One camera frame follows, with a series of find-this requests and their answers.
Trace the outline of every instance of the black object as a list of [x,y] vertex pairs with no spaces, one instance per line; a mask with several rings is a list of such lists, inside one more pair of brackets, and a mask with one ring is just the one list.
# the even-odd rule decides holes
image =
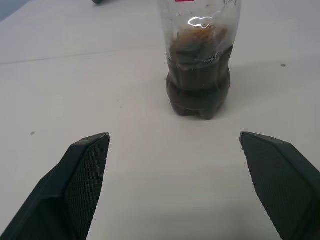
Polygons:
[[85,240],[101,194],[110,136],[71,145],[44,176],[0,240]]
[[320,239],[320,172],[290,143],[243,132],[255,191],[283,240]]
[[92,2],[94,2],[95,4],[99,4],[101,3],[103,0],[92,0]]

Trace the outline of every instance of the plastic bottle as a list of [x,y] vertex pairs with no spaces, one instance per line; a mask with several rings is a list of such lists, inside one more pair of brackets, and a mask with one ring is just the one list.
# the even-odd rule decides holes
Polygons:
[[241,0],[157,0],[169,74],[167,93],[181,116],[210,120],[227,98],[229,59]]

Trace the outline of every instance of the dark liquid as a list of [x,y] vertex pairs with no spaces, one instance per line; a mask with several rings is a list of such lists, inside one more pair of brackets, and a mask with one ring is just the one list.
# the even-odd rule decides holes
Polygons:
[[233,46],[216,58],[208,58],[207,61],[198,63],[197,61],[182,63],[181,57],[168,59],[170,72],[166,88],[171,105],[177,114],[199,115],[205,120],[213,118],[229,92],[229,60],[232,50]]

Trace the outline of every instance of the white table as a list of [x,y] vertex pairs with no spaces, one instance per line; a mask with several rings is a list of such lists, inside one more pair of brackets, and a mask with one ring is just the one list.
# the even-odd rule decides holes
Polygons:
[[171,109],[153,0],[31,0],[0,22],[0,232],[70,144],[110,132],[89,240],[279,240],[239,136],[320,169],[319,9],[244,0],[227,102],[203,121]]

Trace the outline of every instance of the clear plastic bottle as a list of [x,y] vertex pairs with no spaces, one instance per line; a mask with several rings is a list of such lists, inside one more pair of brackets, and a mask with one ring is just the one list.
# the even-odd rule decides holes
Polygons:
[[181,116],[211,119],[230,88],[229,59],[242,0],[157,0],[171,105]]

